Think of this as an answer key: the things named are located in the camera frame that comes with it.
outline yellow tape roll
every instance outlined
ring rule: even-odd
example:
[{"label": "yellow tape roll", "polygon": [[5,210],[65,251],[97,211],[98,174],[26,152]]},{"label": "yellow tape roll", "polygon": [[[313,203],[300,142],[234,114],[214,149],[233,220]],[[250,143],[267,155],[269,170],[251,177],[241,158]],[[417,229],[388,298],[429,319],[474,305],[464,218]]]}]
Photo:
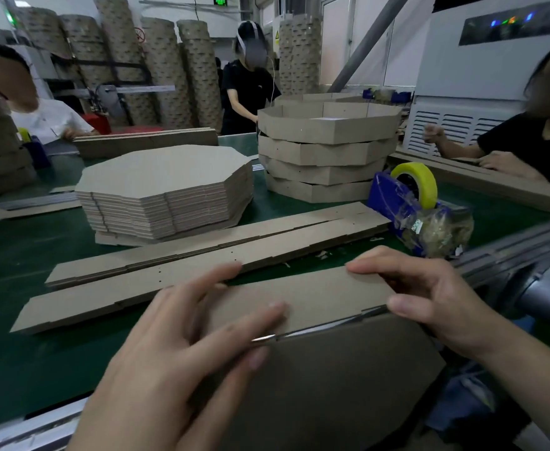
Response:
[{"label": "yellow tape roll", "polygon": [[424,209],[433,209],[438,202],[438,186],[435,182],[435,177],[427,166],[423,163],[403,163],[396,166],[391,171],[391,176],[394,179],[399,179],[403,182],[401,175],[407,175],[411,180],[407,180],[406,185],[414,192],[414,185],[416,184],[417,193],[419,195],[419,204]]}]

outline metal pipe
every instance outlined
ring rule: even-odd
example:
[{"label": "metal pipe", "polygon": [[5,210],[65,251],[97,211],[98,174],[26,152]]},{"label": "metal pipe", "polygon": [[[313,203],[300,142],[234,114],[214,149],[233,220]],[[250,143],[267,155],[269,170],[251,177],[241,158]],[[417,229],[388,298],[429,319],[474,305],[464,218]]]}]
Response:
[{"label": "metal pipe", "polygon": [[329,87],[329,90],[327,90],[329,93],[342,91],[346,83],[348,83],[369,52],[371,52],[373,46],[376,45],[377,41],[384,35],[385,31],[407,1],[408,0],[388,0],[375,19],[375,22],[371,25],[371,28],[369,28],[369,31],[367,31],[367,34],[350,57],[350,60],[348,60],[331,87]]}]

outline white machine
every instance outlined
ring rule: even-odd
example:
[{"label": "white machine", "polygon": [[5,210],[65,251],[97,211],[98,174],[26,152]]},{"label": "white machine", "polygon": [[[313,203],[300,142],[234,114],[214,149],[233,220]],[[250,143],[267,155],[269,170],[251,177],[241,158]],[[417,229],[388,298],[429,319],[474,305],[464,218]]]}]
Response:
[{"label": "white machine", "polygon": [[524,90],[550,51],[550,0],[482,0],[434,13],[404,148],[439,154],[425,125],[469,145],[522,112]]}]

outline octagonal cardboard piece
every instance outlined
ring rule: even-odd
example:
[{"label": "octagonal cardboard piece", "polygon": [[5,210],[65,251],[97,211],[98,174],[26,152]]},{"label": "octagonal cardboard piece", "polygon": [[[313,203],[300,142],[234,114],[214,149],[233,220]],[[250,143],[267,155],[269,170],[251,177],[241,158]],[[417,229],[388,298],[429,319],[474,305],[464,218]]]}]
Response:
[{"label": "octagonal cardboard piece", "polygon": [[364,166],[396,151],[396,136],[371,143],[290,143],[258,137],[258,153],[298,166]]},{"label": "octagonal cardboard piece", "polygon": [[179,145],[90,166],[75,191],[94,230],[162,239],[234,221],[251,199],[252,167],[231,147]]},{"label": "octagonal cardboard piece", "polygon": [[312,185],[310,183],[279,179],[265,171],[266,188],[280,195],[307,203],[342,203],[364,201],[369,198],[372,180],[341,183],[338,185]]},{"label": "octagonal cardboard piece", "polygon": [[375,173],[381,172],[385,167],[385,158],[365,166],[297,166],[263,155],[260,155],[259,159],[273,177],[315,185],[372,180]]},{"label": "octagonal cardboard piece", "polygon": [[258,111],[258,127],[272,139],[293,143],[369,143],[396,135],[401,110],[373,103],[274,106]]},{"label": "octagonal cardboard piece", "polygon": [[280,96],[274,102],[275,106],[293,106],[302,103],[313,103],[315,101],[335,101],[338,103],[363,103],[365,100],[361,95],[351,93],[307,93],[304,95]]}]

